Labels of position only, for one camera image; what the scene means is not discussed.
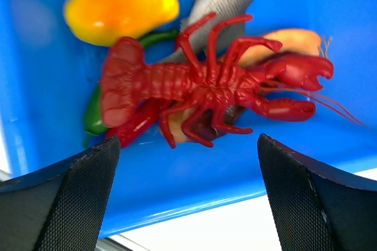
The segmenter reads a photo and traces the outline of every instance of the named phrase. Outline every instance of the toy lobster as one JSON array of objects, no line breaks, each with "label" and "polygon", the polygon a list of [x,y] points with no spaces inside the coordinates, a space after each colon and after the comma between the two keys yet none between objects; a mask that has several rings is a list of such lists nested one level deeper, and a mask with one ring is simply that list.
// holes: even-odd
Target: toy lobster
[{"label": "toy lobster", "polygon": [[[138,104],[149,98],[181,101],[183,103],[179,105],[165,108],[159,116],[161,132],[170,147],[175,148],[176,144],[168,127],[169,115],[191,107],[196,107],[196,111],[183,123],[183,133],[193,141],[213,147],[211,141],[202,138],[191,129],[192,123],[207,109],[213,110],[211,123],[214,128],[236,134],[249,134],[253,130],[224,123],[224,112],[233,104],[281,121],[305,121],[316,111],[316,105],[311,101],[295,101],[290,98],[269,101],[257,94],[260,90],[299,92],[335,110],[347,119],[361,123],[339,104],[337,105],[351,117],[314,97],[323,98],[323,96],[310,92],[322,89],[318,76],[327,79],[333,76],[333,64],[326,58],[287,54],[246,71],[237,66],[245,50],[253,45],[264,45],[278,52],[282,44],[279,41],[260,37],[241,37],[233,41],[223,62],[218,63],[216,38],[219,32],[228,25],[251,20],[253,18],[251,15],[239,15],[215,25],[208,38],[206,63],[201,64],[190,47],[189,36],[215,16],[214,12],[204,16],[180,34],[178,41],[188,64],[147,65],[144,62],[144,50],[140,43],[130,37],[120,38],[104,63],[100,80],[104,124],[109,127],[125,124],[135,115]],[[276,87],[262,87],[263,82]]]}]

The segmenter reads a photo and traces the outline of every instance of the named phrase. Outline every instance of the yellow fruit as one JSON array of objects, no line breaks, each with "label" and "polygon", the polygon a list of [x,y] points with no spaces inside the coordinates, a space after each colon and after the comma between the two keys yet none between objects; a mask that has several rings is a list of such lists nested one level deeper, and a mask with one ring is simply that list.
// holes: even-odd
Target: yellow fruit
[{"label": "yellow fruit", "polygon": [[178,0],[66,0],[64,18],[80,40],[109,47],[176,19],[179,9]]}]

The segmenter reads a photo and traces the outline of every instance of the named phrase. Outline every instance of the lobster tail fin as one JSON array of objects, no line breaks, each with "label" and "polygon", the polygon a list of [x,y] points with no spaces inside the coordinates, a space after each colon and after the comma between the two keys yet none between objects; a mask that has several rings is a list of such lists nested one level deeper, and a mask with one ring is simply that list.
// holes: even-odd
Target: lobster tail fin
[{"label": "lobster tail fin", "polygon": [[100,80],[101,114],[105,125],[120,126],[135,114],[139,101],[134,77],[145,67],[144,48],[134,38],[121,37],[110,48]]}]

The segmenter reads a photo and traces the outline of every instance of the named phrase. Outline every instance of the blue plastic tray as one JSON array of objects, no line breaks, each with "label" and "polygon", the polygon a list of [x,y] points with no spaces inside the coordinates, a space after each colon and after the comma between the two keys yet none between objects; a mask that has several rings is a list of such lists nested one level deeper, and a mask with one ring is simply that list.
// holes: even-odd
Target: blue plastic tray
[{"label": "blue plastic tray", "polygon": [[[0,105],[14,176],[82,150],[82,115],[107,49],[70,33],[64,1],[0,0]],[[182,18],[193,0],[180,3]],[[322,80],[322,94],[376,128],[377,0],[255,0],[248,12],[254,15],[248,34],[301,27],[333,36],[335,75]],[[179,19],[160,29],[178,25]],[[147,61],[172,51],[173,42],[155,45]],[[260,133],[347,171],[377,167],[376,131],[322,106],[304,123],[248,111],[237,124],[254,133],[228,134],[212,149],[187,143],[171,150],[154,127],[123,150],[100,237],[263,195]]]}]

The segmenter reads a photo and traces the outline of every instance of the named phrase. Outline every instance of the green chili pepper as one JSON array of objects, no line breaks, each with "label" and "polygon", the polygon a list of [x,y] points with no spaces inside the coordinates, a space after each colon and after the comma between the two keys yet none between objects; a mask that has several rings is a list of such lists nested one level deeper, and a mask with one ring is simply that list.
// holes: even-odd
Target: green chili pepper
[{"label": "green chili pepper", "polygon": [[[179,30],[176,28],[167,32],[153,31],[139,38],[138,41],[144,47],[144,49],[146,49],[155,43],[174,39],[178,36],[178,34]],[[101,119],[100,96],[101,91],[100,86],[98,85],[89,100],[87,110],[84,114],[85,132],[87,133],[87,137],[85,138],[83,143],[83,146],[85,148],[88,147],[90,138],[92,136],[98,136],[106,132],[108,129],[108,127],[102,123]]]}]

